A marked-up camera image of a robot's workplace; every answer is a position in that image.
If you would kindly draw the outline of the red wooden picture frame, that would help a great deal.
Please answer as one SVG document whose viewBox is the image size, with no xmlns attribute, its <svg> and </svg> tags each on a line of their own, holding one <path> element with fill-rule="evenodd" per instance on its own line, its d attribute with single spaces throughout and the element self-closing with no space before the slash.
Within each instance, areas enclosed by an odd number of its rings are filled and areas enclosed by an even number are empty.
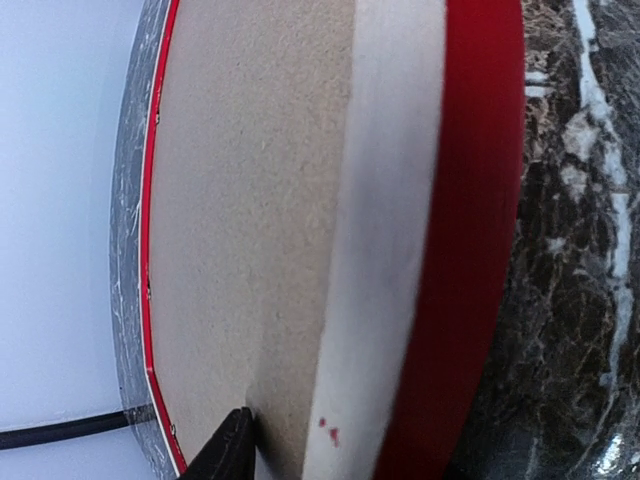
<svg viewBox="0 0 640 480">
<path fill-rule="evenodd" d="M 160 40 L 141 180 L 143 358 L 177 475 L 183 456 L 154 371 L 150 206 L 179 5 Z M 519 197 L 524 26 L 516 1 L 355 5 L 337 217 L 303 472 L 440 479 L 495 330 Z"/>
</svg>

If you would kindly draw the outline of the brown frame backing board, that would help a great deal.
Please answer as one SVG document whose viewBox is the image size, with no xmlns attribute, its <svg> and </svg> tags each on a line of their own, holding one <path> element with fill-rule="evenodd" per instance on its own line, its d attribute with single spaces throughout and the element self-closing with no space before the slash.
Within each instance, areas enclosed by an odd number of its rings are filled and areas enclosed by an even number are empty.
<svg viewBox="0 0 640 480">
<path fill-rule="evenodd" d="M 192 460 L 230 410 L 264 477 L 303 472 L 337 217 L 355 5 L 184 1 L 150 206 L 154 371 Z"/>
</svg>

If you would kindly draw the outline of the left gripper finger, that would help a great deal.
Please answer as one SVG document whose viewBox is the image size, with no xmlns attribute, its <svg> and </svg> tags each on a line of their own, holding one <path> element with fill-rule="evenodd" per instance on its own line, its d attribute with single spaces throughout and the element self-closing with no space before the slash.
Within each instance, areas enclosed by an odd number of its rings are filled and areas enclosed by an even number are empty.
<svg viewBox="0 0 640 480">
<path fill-rule="evenodd" d="M 183 480 L 253 480 L 256 444 L 248 407 L 233 409 L 183 473 Z"/>
</svg>

